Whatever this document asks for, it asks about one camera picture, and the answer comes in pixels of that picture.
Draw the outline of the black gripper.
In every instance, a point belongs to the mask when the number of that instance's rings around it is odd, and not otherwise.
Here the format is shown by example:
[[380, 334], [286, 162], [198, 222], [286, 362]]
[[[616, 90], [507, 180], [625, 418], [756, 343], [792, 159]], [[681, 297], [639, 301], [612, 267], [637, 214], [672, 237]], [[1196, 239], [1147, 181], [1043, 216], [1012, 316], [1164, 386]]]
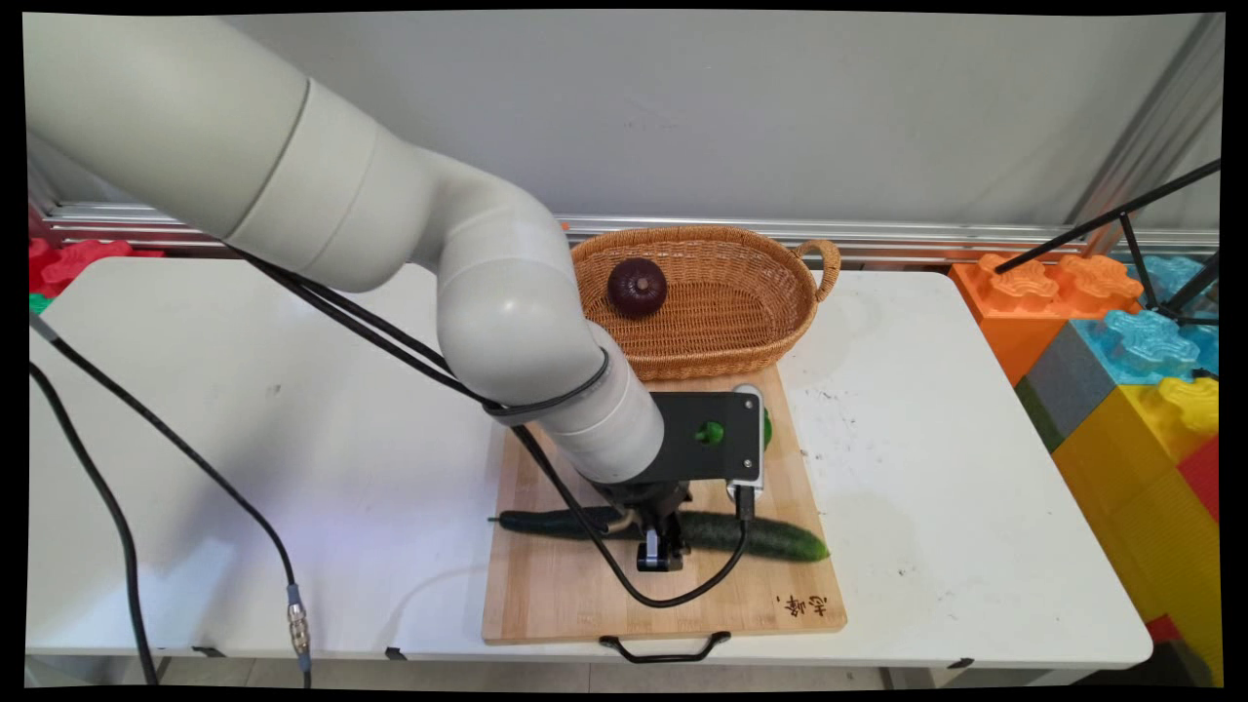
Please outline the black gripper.
[[609, 488], [609, 503], [618, 517], [609, 521], [609, 532], [636, 530], [643, 535], [638, 547], [636, 570], [665, 572], [681, 570], [686, 555], [683, 537], [683, 503], [691, 498], [689, 483], [622, 483]]

